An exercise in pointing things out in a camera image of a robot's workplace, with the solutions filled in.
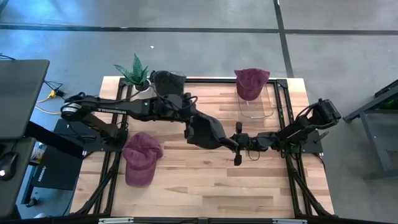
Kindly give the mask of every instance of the concrete floor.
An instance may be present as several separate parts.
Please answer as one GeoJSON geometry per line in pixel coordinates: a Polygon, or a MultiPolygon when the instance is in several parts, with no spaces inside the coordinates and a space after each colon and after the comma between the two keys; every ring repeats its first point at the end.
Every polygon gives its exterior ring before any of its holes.
{"type": "MultiPolygon", "coordinates": [[[[286,29],[398,29],[398,2],[393,0],[280,0],[280,6],[286,29]]],[[[0,22],[278,28],[272,0],[9,0],[0,22]]],[[[288,35],[287,44],[294,76],[304,78],[310,101],[329,98],[343,116],[398,77],[396,35],[288,35]]],[[[64,83],[68,94],[97,94],[103,76],[119,75],[113,64],[129,66],[134,53],[151,69],[178,70],[187,76],[228,77],[234,76],[234,69],[249,67],[268,70],[271,77],[287,76],[279,34],[0,30],[0,46],[0,52],[15,58],[49,59],[47,79],[64,83]]],[[[44,86],[39,98],[48,92],[44,86]]],[[[62,103],[52,100],[43,107],[58,111],[62,103]]],[[[49,129],[58,119],[39,111],[32,115],[32,121],[49,129]]],[[[362,180],[379,170],[362,124],[340,122],[329,131],[323,147],[335,213],[396,223],[398,179],[362,180]]],[[[35,191],[43,203],[20,208],[24,218],[39,212],[61,215],[71,196],[35,191]]]]}

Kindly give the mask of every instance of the baseball cap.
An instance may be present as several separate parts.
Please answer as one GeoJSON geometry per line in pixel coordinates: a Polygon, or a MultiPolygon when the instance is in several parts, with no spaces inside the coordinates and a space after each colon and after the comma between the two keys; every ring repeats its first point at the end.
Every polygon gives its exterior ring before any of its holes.
{"type": "Polygon", "coordinates": [[[261,93],[262,87],[268,82],[270,72],[249,68],[235,70],[236,91],[240,98],[246,101],[255,100],[261,93]]]}
{"type": "Polygon", "coordinates": [[[126,160],[126,183],[145,187],[154,178],[156,162],[163,156],[163,150],[156,139],[139,132],[127,140],[122,155],[126,160]]]}

